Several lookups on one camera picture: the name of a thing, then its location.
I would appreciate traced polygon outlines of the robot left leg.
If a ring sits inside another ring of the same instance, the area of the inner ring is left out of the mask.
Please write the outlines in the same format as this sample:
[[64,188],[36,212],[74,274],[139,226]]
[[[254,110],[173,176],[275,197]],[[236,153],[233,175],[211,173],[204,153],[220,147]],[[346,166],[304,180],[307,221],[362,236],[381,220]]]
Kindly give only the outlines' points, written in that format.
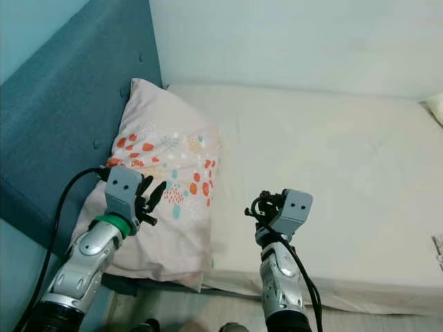
[[153,318],[143,320],[143,322],[133,326],[129,332],[159,332],[159,321]]

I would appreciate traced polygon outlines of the blue fabric headboard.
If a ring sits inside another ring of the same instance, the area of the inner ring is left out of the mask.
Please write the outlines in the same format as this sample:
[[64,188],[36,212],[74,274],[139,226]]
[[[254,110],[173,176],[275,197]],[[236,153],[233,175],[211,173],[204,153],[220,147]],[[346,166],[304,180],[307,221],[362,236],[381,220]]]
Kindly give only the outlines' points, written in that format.
[[1,86],[0,216],[60,255],[107,163],[134,78],[164,86],[150,0],[91,0]]

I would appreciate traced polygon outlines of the pink pillow with coloured dots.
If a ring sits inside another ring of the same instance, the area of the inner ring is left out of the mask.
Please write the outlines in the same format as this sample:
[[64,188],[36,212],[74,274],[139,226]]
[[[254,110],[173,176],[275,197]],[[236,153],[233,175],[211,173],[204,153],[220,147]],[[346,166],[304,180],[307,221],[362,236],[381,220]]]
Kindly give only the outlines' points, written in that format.
[[131,80],[107,165],[126,165],[167,187],[153,211],[157,223],[123,241],[108,275],[200,290],[211,269],[221,152],[218,128],[200,111],[148,80]]

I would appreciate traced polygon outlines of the robot leg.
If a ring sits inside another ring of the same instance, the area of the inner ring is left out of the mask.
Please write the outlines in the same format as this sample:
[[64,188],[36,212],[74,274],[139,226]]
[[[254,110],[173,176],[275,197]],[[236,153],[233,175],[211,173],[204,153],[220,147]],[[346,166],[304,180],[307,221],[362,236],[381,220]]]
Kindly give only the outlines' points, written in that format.
[[249,330],[246,326],[240,323],[228,322],[221,326],[218,332],[249,332]]
[[159,332],[159,321],[153,318],[143,320],[143,322],[133,326],[129,332]]

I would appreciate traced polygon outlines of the robot right leg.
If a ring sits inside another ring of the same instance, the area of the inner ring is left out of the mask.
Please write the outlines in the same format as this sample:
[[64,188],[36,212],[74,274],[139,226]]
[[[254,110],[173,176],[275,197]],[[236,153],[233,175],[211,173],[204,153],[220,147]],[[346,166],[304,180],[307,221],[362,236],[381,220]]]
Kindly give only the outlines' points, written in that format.
[[249,332],[249,330],[246,326],[240,323],[228,322],[221,326],[218,332]]

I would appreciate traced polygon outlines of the cream mattress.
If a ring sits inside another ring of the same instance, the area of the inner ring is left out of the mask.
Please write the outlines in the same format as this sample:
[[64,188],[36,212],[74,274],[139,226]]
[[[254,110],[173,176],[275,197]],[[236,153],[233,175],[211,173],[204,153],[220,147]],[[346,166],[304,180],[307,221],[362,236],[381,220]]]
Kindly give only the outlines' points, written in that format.
[[443,314],[443,127],[418,102],[222,85],[173,85],[221,136],[206,290],[260,294],[244,215],[260,191],[313,196],[292,245],[323,306]]

